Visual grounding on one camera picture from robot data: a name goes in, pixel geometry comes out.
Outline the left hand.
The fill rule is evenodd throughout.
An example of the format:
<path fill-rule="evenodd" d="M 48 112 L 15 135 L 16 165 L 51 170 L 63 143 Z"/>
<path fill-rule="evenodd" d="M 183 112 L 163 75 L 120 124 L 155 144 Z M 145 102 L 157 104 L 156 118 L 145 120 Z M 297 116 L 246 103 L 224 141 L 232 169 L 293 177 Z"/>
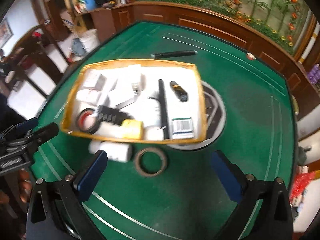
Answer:
<path fill-rule="evenodd" d="M 17 173 L 17 182 L 19 185 L 21 201 L 23 203 L 28 203 L 32 189 L 29 173 L 24 169 L 19 170 Z M 9 196 L 4 192 L 3 186 L 1 186 L 1 204 L 8 204 L 9 200 Z"/>

